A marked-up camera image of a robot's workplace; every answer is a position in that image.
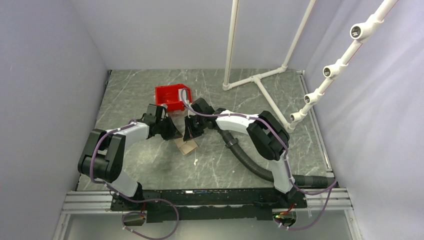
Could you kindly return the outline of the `red plastic bin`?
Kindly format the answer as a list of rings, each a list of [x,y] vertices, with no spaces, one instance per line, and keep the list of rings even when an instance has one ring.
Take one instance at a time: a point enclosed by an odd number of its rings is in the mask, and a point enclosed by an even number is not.
[[[181,90],[187,89],[188,101],[192,102],[191,89],[182,84],[173,84],[173,85],[162,85],[155,87],[155,104],[167,106],[167,111],[183,111],[185,106],[181,100]]]

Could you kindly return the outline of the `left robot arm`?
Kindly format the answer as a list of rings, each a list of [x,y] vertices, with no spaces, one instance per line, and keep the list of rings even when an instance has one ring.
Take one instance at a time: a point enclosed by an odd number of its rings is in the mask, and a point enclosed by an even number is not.
[[[123,169],[125,150],[133,144],[160,135],[163,140],[182,137],[165,105],[149,104],[146,113],[115,129],[93,129],[85,143],[77,170],[95,184],[105,185],[124,199],[131,210],[144,203],[143,187]]]

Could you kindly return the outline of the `tan leather card holder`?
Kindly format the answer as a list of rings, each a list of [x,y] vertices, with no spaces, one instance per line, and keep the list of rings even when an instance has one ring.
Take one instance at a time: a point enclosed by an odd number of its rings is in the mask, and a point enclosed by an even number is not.
[[[189,154],[190,152],[198,148],[198,144],[193,139],[183,141],[183,138],[181,137],[175,139],[174,143],[176,144],[178,150],[183,156]]]

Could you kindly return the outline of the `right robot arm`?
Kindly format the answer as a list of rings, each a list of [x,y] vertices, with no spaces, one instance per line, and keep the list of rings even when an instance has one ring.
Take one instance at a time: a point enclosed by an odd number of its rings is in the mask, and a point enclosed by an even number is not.
[[[184,141],[201,136],[205,129],[218,131],[225,146],[249,171],[273,183],[278,191],[275,200],[280,207],[287,208],[295,201],[291,191],[295,180],[287,157],[290,136],[270,112],[245,115],[220,109],[215,114],[193,113],[184,118],[184,125]],[[269,161],[270,169],[249,157],[231,132],[248,135],[257,152]]]

